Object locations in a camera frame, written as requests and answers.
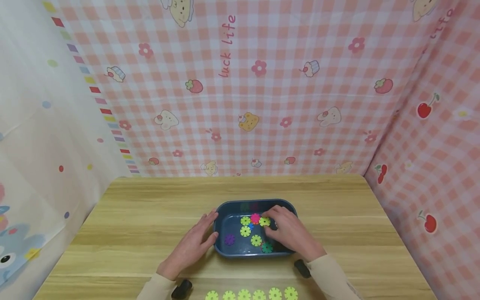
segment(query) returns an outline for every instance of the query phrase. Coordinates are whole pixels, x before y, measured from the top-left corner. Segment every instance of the hand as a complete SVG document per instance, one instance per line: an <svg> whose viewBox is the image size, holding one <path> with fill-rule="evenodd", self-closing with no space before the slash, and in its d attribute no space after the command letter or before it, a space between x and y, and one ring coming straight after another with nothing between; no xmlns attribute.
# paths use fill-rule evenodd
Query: hand
<svg viewBox="0 0 480 300"><path fill-rule="evenodd" d="M158 266L156 273L174 281L185 268L200 260L215 244L218 237L218 232L214 232L204 241L205 233L217 217L216 208L208 215L204 214L200 221L180 240L168 258Z"/></svg>
<svg viewBox="0 0 480 300"><path fill-rule="evenodd" d="M288 209L275 205L264 212L262 216L274 219L277 226L277 230L264 226L265 234L297 252L307 262L327 254L323 246L313 238L297 216Z"/></svg>

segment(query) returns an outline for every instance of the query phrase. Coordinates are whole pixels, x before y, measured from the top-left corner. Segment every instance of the beige sleeve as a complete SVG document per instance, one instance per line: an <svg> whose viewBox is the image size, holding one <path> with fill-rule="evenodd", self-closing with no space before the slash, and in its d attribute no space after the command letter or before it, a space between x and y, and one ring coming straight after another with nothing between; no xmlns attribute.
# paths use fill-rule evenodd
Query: beige sleeve
<svg viewBox="0 0 480 300"><path fill-rule="evenodd" d="M330 255L307 263L307 267L327 300L362 300L360 294L348 282L340 265Z"/></svg>
<svg viewBox="0 0 480 300"><path fill-rule="evenodd" d="M145 283L144 288L137 300L169 300L175 289L175 281L170 281L159 274L154 274L150 281Z"/></svg>

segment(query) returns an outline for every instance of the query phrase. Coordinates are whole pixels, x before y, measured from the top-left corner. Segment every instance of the pink gear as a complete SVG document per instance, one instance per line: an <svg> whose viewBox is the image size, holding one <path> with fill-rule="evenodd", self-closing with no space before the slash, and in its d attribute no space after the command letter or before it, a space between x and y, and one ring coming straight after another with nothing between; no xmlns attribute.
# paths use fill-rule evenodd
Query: pink gear
<svg viewBox="0 0 480 300"><path fill-rule="evenodd" d="M251 215L250 221L252 221L253 224L258 225L258 223L260 222L260 215L259 214Z"/></svg>

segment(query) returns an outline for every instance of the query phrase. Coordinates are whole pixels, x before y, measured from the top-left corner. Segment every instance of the pink checkered fabric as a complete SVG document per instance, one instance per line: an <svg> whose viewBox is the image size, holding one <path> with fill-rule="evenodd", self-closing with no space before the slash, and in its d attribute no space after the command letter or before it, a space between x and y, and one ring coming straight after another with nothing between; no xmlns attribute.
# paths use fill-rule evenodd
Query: pink checkered fabric
<svg viewBox="0 0 480 300"><path fill-rule="evenodd" d="M142 176L207 176L211 161L215 176L363 174L436 23L413 22L408 1L198 1L184 27L161 1L81 3L55 5L114 116L131 125L124 136ZM307 62L318 63L313 77ZM112 66L123 82L104 76ZM379 94L383 78L393 88ZM341 122L321 127L332 107ZM156 124L163 110L179 124ZM251 132L239 127L247 112L260 119Z"/></svg>
<svg viewBox="0 0 480 300"><path fill-rule="evenodd" d="M366 178L438 299L474 300L480 299L480 4L460 1L451 9L439 19ZM419 106L432 99L425 118L429 109ZM375 169L383 164L386 175Z"/></svg>
<svg viewBox="0 0 480 300"><path fill-rule="evenodd" d="M478 44L468 31L478 7L459 0L197 1L188 21L176 10L192 11L184 2L52 2L122 128L129 167L141 176L367 172L437 296L473 299L478 288L465 268L478 275L479 262L460 257L478 245L478 227L457 219L478 212L470 185L478 179L471 169L478 144L464 150L479 140L479 108L468 102L478 82ZM431 99L432 115L420 119L416 106L426 102L425 113ZM465 117L462 101L471 120L453 123L454 109ZM401 168L407 160L415 171ZM444 206L427 205L435 197ZM451 212L452 225L425 234L419 209L420 219L431 214L443 228L440 218ZM461 234L467 239L455 253L443 250Z"/></svg>

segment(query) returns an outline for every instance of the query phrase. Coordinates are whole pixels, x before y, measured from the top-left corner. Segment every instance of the wooden table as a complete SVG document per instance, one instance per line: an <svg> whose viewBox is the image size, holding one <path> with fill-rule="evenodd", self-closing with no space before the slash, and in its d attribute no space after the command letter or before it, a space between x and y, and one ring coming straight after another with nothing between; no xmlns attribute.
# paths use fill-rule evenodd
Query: wooden table
<svg viewBox="0 0 480 300"><path fill-rule="evenodd" d="M282 198L343 267L364 299L436 299L365 179L359 175L115 180L35 300L133 300L202 213L225 201ZM293 286L323 299L295 257L227 260L211 249L184 272L191 300L216 290Z"/></svg>

